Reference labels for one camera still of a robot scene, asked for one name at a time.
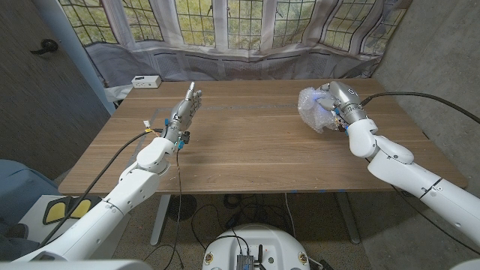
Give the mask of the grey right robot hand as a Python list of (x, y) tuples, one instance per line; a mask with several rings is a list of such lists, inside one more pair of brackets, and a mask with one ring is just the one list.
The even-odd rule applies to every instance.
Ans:
[(320, 98), (317, 103), (327, 111), (333, 111), (348, 125), (367, 119), (367, 114), (360, 105), (361, 100), (356, 91), (343, 82), (332, 81), (320, 87), (331, 98)]

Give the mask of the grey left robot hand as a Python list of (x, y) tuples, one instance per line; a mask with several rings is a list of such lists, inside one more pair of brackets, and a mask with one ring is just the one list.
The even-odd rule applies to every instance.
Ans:
[(179, 101), (172, 109), (166, 127), (160, 136), (175, 143), (182, 134), (191, 126), (194, 115), (201, 107), (202, 91), (194, 90), (195, 82), (192, 82), (186, 92), (185, 98)]

